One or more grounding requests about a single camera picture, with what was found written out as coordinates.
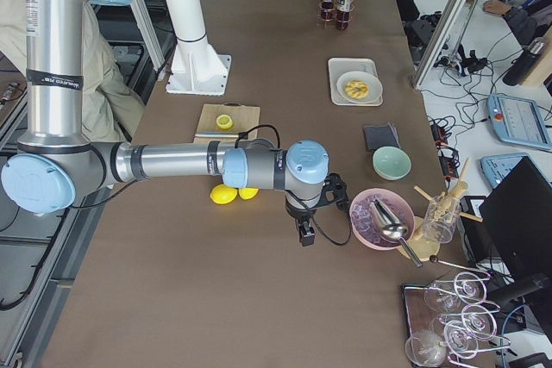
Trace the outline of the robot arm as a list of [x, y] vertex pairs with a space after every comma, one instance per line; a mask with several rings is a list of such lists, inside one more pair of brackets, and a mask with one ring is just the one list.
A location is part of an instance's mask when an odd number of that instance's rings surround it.
[[111, 184], [171, 176], [220, 176], [232, 188], [282, 190], [303, 246], [321, 228], [314, 214], [335, 204], [347, 211], [347, 188], [329, 173], [319, 143], [213, 140], [164, 146], [92, 143], [82, 132], [83, 11], [87, 3], [126, 5], [131, 0], [26, 0], [28, 128], [18, 154], [3, 167], [2, 185], [22, 209], [47, 214]]

